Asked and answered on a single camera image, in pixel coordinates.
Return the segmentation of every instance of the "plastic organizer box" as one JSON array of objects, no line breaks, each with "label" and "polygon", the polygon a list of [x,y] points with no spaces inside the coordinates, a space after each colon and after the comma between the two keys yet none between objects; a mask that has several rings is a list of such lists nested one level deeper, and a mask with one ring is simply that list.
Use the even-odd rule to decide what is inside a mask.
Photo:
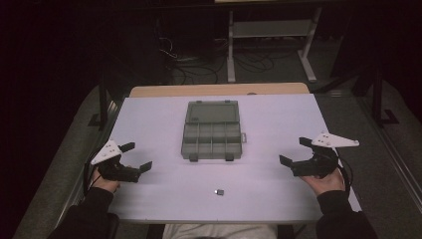
[{"label": "plastic organizer box", "polygon": [[239,107],[236,101],[190,102],[181,153],[184,159],[225,159],[242,155]]}]

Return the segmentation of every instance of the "table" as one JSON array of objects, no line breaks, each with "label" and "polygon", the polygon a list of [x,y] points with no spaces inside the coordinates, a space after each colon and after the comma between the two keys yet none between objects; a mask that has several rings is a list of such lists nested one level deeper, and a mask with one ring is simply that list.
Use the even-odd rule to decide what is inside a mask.
[{"label": "table", "polygon": [[[298,138],[326,130],[315,97],[307,93],[303,84],[133,89],[110,137],[119,144],[136,143],[122,156],[122,164],[139,166],[152,160],[153,166],[139,183],[122,184],[109,211],[143,223],[317,221],[321,214],[314,193],[279,163],[281,153],[297,160],[311,158],[311,150],[299,145]],[[198,100],[238,101],[241,130],[248,139],[240,159],[182,158],[187,103]],[[216,195],[216,189],[224,195]],[[360,210],[353,191],[350,202]]]}]

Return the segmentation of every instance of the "white pants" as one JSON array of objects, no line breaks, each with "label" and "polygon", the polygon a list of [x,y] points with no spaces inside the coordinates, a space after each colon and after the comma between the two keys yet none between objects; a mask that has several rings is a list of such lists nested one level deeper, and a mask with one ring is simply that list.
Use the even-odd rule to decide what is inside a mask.
[{"label": "white pants", "polygon": [[166,224],[163,239],[277,239],[277,225],[269,224]]}]

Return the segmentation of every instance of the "hand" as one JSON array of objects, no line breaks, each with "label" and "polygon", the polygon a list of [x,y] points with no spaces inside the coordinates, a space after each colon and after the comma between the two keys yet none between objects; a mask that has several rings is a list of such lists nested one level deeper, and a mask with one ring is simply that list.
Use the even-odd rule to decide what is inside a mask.
[{"label": "hand", "polygon": [[328,191],[345,190],[344,180],[338,168],[324,178],[303,176],[301,179],[313,189],[316,196],[320,196]]},{"label": "hand", "polygon": [[93,180],[95,181],[92,185],[92,187],[98,187],[102,188],[104,190],[107,190],[111,193],[115,193],[117,189],[120,187],[119,181],[110,181],[107,179],[104,179],[100,173],[99,170],[96,168],[93,174]]}]

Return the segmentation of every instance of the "black sleeve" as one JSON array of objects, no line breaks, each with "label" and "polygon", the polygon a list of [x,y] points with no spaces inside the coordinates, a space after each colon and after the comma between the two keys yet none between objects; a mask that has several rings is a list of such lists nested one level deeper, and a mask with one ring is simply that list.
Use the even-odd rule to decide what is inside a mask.
[{"label": "black sleeve", "polygon": [[104,239],[108,230],[107,212],[112,193],[93,187],[84,202],[71,206],[63,222],[50,234],[49,239]]},{"label": "black sleeve", "polygon": [[354,212],[344,191],[329,191],[317,198],[323,217],[316,224],[318,239],[378,238],[363,212]]}]

